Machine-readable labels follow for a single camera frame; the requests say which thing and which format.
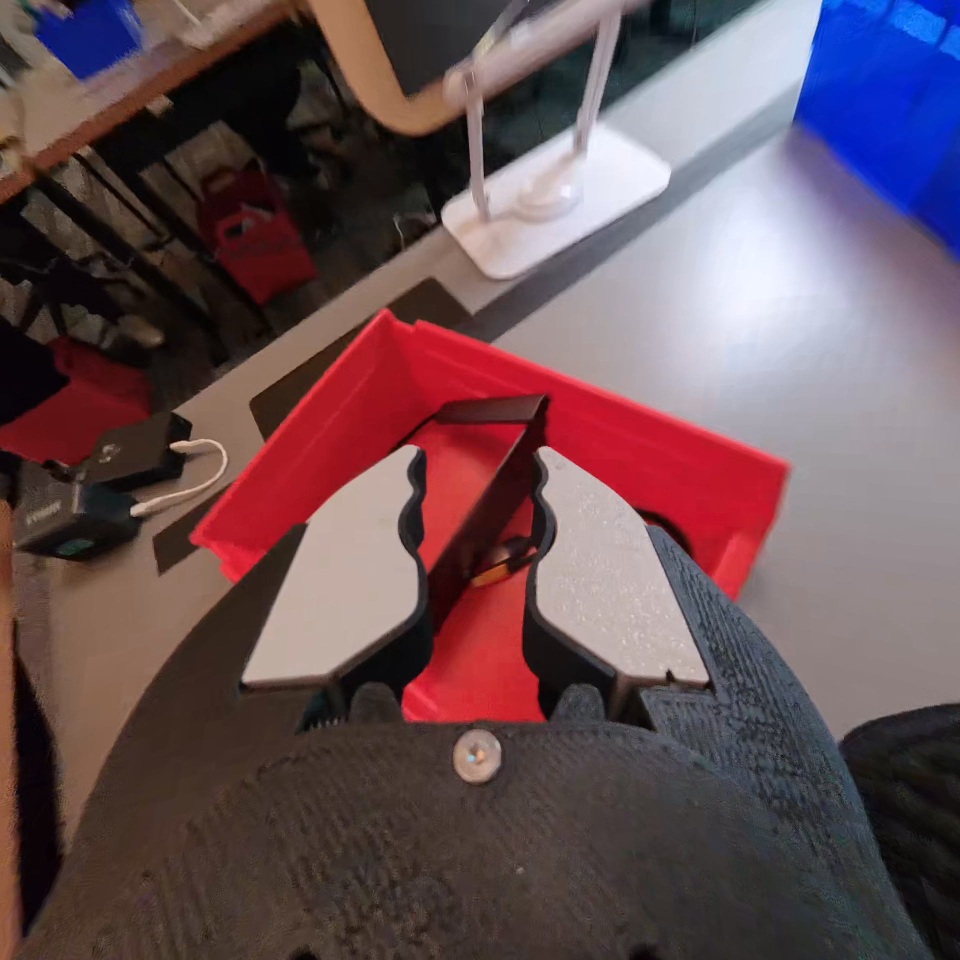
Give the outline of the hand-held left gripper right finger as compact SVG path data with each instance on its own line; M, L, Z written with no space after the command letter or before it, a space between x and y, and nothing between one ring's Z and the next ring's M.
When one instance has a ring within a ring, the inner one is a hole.
M534 453L522 653L550 716L573 686L621 716L635 692L703 692L711 677L652 534L613 489L556 449Z

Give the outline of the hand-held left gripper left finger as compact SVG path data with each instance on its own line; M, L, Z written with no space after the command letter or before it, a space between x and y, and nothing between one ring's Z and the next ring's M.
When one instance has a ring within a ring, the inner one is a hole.
M426 452L405 444L294 527L292 558L241 675L245 690L378 683L402 700L428 666L433 626L425 536Z

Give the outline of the small red storage bin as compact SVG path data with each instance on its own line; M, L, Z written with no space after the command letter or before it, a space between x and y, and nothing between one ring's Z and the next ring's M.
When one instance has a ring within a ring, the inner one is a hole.
M405 445L426 454L427 578L468 501L491 479L522 426L453 426L447 402L545 394L545 440L625 499L653 540L686 549L697 572L734 599L773 525L788 464L617 395L429 323L384 311L351 343L200 522L233 588L198 625L230 641L238 695L286 694L290 730L325 691L324 717L344 715L339 688L246 690L241 675L295 550L294 528L333 494ZM433 652L405 689L403 712L429 723L542 722L538 682L522 653L526 578L534 559L532 490L433 629Z

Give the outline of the blue storage bin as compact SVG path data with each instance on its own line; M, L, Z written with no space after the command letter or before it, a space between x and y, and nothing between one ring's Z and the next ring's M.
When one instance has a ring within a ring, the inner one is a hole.
M143 49L143 27L130 1L43 6L30 16L36 39L78 81L87 81Z
M957 1L823 1L795 121L958 257Z

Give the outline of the black bin divider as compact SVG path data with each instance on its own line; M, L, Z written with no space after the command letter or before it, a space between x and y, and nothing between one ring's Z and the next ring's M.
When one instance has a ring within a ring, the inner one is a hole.
M428 573L435 634L469 586L478 562L494 548L501 531L529 497L534 453L546 439L548 407L548 395L533 393L451 400L433 415L439 425L522 427L486 486L467 501L467 512Z

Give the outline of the flat black charger box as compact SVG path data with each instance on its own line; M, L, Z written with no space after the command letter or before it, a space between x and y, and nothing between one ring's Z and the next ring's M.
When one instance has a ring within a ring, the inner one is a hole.
M77 467L75 480L130 494L179 479L186 455L172 446L191 439L192 432L192 422L173 412L107 430Z

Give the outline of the red felt tote bag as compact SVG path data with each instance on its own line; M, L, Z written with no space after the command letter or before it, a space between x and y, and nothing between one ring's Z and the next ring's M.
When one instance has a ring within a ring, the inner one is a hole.
M48 344L65 384L1 427L1 450L41 463L75 466L107 432L153 414L152 385L140 369L115 362L93 345L59 337Z
M199 183L198 236L258 306L317 279L281 186L257 162Z

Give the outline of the white metal stand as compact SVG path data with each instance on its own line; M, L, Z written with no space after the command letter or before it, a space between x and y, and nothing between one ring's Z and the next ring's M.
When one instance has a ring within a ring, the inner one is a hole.
M672 168L654 151L599 120L621 22L641 2L556 2L529 14L512 2L473 51L452 66L442 97L463 113L467 188L440 222L489 280L517 279L660 197ZM487 175L486 102L594 37L575 123Z

